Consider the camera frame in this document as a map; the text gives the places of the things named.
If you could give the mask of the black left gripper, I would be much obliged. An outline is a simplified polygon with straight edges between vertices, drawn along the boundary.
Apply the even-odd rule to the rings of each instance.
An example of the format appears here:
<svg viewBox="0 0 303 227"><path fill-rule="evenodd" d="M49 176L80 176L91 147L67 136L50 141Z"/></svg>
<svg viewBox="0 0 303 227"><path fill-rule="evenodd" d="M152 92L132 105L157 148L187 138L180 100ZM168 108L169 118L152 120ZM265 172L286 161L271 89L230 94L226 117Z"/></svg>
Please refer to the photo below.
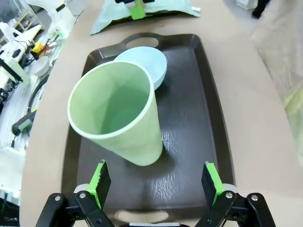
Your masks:
<svg viewBox="0 0 303 227"><path fill-rule="evenodd" d="M133 20L145 17L145 11L142 4L155 2L155 0L115 0L116 3L128 4L128 10Z"/></svg>

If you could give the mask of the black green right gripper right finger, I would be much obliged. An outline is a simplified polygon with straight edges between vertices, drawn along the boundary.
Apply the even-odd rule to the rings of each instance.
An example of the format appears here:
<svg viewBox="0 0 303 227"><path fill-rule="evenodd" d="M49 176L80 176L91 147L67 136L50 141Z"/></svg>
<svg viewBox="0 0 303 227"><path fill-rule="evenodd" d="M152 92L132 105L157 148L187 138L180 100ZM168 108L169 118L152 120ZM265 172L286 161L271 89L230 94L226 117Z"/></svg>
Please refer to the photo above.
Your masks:
<svg viewBox="0 0 303 227"><path fill-rule="evenodd" d="M276 224L264 196L254 192L242 197L224 189L214 163L205 162L201 179L208 212L197 227L222 227L235 221L240 227L274 227Z"/></svg>

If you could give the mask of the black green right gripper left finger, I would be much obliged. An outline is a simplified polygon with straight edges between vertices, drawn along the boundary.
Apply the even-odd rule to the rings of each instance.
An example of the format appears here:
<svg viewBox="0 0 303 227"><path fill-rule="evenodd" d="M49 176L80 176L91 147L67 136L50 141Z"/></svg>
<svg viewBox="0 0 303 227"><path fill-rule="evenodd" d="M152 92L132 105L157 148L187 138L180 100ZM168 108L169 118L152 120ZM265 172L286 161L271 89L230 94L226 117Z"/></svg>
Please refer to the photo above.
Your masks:
<svg viewBox="0 0 303 227"><path fill-rule="evenodd" d="M76 221L85 220L90 227L112 227L102 210L110 184L107 162L101 160L86 190L72 196L53 193L48 197L36 226L72 227Z"/></svg>

